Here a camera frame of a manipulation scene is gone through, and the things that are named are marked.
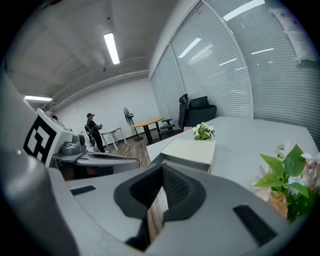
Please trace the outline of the black high-back office chair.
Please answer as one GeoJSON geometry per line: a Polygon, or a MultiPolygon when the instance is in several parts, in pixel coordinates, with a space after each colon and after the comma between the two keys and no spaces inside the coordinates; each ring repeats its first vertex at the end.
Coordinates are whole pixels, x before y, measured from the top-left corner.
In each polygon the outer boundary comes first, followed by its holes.
{"type": "Polygon", "coordinates": [[[179,129],[174,129],[175,124],[171,123],[172,119],[170,118],[163,119],[161,120],[161,122],[166,124],[157,128],[159,139],[162,140],[164,136],[169,138],[182,133],[186,123],[187,112],[188,112],[188,94],[186,93],[179,98],[179,116],[178,116],[179,129]]]}

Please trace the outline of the small white-flowered potted plant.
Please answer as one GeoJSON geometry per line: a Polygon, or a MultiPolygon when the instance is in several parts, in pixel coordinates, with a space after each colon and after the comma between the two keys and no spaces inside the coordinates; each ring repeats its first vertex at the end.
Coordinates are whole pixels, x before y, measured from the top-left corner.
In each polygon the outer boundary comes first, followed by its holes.
{"type": "Polygon", "coordinates": [[[207,122],[197,124],[192,130],[196,141],[211,141],[215,137],[214,126],[207,122]]]}

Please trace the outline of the long ceiling light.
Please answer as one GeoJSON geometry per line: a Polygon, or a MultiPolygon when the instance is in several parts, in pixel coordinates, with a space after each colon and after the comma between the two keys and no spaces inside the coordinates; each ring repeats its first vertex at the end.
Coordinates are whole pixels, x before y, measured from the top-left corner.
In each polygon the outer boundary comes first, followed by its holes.
{"type": "Polygon", "coordinates": [[[105,34],[103,37],[104,37],[104,41],[108,49],[108,52],[110,54],[112,63],[114,65],[118,65],[120,63],[120,60],[119,60],[119,56],[116,48],[114,34],[113,33],[105,34]]]}
{"type": "Polygon", "coordinates": [[[35,96],[35,95],[26,95],[24,99],[27,101],[40,101],[40,102],[50,102],[52,100],[51,97],[43,97],[43,96],[35,96]]]}

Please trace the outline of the white plastic tray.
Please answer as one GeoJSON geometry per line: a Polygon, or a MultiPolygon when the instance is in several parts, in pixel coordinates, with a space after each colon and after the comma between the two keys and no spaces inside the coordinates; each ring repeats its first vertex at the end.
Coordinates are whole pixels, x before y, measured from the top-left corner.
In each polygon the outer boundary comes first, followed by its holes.
{"type": "Polygon", "coordinates": [[[208,174],[215,159],[215,140],[172,139],[160,151],[168,160],[192,166],[208,174]]]}

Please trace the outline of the black mesh office chair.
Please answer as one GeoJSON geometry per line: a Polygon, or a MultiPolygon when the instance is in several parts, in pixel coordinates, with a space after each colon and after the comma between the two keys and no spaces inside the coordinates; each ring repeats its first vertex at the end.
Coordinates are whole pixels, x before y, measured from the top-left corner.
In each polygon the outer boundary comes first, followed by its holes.
{"type": "Polygon", "coordinates": [[[213,120],[217,115],[217,106],[210,105],[208,97],[192,99],[188,104],[186,127],[195,127],[202,122],[213,120]]]}

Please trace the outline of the cream vase with pink flowers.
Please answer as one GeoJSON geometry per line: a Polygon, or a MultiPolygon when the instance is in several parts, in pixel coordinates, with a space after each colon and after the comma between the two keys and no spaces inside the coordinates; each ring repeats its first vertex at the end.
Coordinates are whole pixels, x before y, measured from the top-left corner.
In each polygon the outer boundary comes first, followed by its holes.
{"type": "Polygon", "coordinates": [[[320,201],[320,152],[304,153],[289,141],[279,145],[276,156],[260,154],[267,169],[252,183],[255,195],[293,223],[311,213],[320,201]]]}

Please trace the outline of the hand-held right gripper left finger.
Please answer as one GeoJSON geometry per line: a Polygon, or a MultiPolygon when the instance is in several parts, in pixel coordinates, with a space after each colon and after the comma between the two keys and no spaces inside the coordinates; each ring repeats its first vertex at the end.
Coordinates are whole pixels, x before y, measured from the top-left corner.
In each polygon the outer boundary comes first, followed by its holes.
{"type": "Polygon", "coordinates": [[[162,185],[162,165],[156,164],[122,182],[114,190],[114,201],[122,212],[127,217],[141,220],[137,235],[130,237],[125,242],[140,251],[145,251],[150,245],[148,210],[155,201],[162,185]]]}

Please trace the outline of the white ceiling pipe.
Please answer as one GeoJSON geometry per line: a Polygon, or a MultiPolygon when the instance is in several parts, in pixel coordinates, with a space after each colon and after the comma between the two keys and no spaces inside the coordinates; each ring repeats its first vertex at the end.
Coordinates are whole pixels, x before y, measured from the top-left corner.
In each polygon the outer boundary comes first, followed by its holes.
{"type": "Polygon", "coordinates": [[[79,97],[82,97],[84,95],[86,95],[87,93],[97,90],[101,87],[104,87],[106,85],[118,82],[118,81],[122,81],[122,80],[127,80],[127,79],[131,79],[131,78],[135,78],[135,77],[140,77],[143,76],[145,77],[146,75],[148,75],[149,70],[145,69],[145,70],[138,70],[138,71],[133,71],[133,72],[129,72],[129,73],[124,73],[121,75],[117,75],[114,77],[110,77],[107,78],[105,80],[101,80],[99,82],[93,83],[91,85],[85,86],[82,89],[77,89],[75,92],[71,93],[68,92],[67,90],[67,86],[62,89],[61,91],[59,91],[53,98],[52,101],[50,101],[49,103],[44,104],[41,107],[41,110],[43,111],[55,111],[57,109],[59,109],[60,107],[62,107],[64,104],[68,103],[69,101],[73,101],[79,97]]]}

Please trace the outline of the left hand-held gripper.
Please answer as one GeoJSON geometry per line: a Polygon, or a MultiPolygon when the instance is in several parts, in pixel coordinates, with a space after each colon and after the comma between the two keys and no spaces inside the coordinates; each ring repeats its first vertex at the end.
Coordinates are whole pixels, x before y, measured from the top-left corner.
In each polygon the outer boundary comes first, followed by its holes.
{"type": "Polygon", "coordinates": [[[47,168],[58,169],[66,181],[108,176],[140,167],[136,158],[87,150],[76,155],[63,155],[64,142],[71,142],[73,133],[41,109],[24,141],[24,151],[47,168]]]}

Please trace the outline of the black standing fan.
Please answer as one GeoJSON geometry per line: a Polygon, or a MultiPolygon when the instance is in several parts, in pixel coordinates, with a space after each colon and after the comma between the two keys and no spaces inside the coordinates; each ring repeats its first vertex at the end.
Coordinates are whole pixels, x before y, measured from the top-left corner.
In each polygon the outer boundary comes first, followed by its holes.
{"type": "Polygon", "coordinates": [[[133,121],[134,115],[132,113],[130,113],[129,110],[126,107],[124,107],[123,112],[124,112],[124,117],[125,117],[126,122],[132,128],[132,131],[135,132],[134,141],[135,142],[141,141],[143,139],[143,137],[141,135],[139,135],[139,133],[137,132],[137,129],[135,127],[133,127],[133,125],[134,125],[134,121],[133,121]]]}

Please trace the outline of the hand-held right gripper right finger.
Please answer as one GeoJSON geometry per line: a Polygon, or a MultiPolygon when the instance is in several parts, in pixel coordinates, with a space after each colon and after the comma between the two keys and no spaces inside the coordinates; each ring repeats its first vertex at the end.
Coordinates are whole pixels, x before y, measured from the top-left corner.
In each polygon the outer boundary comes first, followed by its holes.
{"type": "Polygon", "coordinates": [[[189,219],[201,208],[207,195],[198,180],[168,164],[162,165],[162,187],[168,204],[168,210],[163,215],[164,222],[189,219]]]}

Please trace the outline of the white paper notice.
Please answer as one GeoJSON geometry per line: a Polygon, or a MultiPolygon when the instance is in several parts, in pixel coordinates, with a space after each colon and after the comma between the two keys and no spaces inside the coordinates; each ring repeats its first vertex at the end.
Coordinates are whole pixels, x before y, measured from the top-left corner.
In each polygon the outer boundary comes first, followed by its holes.
{"type": "Polygon", "coordinates": [[[301,61],[320,61],[320,54],[317,52],[310,36],[288,8],[269,8],[269,12],[273,13],[283,27],[298,63],[301,63],[301,61]]]}

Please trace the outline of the round wooden table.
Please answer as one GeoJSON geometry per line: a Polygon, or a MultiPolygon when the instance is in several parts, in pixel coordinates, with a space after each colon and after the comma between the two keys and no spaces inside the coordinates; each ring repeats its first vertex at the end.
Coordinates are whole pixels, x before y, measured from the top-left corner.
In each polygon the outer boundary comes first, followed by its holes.
{"type": "Polygon", "coordinates": [[[149,119],[144,120],[144,121],[140,121],[140,122],[138,122],[136,124],[133,124],[131,127],[132,128],[141,128],[141,127],[143,128],[144,134],[145,134],[146,139],[147,139],[147,145],[149,146],[149,145],[153,144],[153,139],[152,139],[152,136],[151,136],[149,125],[155,124],[156,125],[156,129],[159,130],[158,122],[162,121],[163,119],[164,119],[163,116],[153,117],[153,118],[149,118],[149,119]]]}

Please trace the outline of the small white side table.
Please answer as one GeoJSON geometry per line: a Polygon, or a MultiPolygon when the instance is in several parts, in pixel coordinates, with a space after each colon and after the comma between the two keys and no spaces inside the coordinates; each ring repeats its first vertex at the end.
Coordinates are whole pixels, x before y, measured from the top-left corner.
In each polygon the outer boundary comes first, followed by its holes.
{"type": "Polygon", "coordinates": [[[114,128],[114,129],[110,129],[108,131],[104,131],[102,132],[100,135],[101,135],[101,138],[102,138],[102,141],[105,143],[105,146],[106,148],[109,150],[110,147],[109,147],[109,144],[107,142],[107,136],[108,136],[108,139],[111,141],[111,143],[113,144],[113,147],[116,151],[119,150],[118,148],[118,140],[116,138],[116,133],[119,132],[120,135],[122,136],[122,140],[124,141],[124,143],[127,145],[128,142],[127,142],[127,139],[125,138],[123,132],[122,132],[122,128],[119,126],[117,128],[114,128]]]}

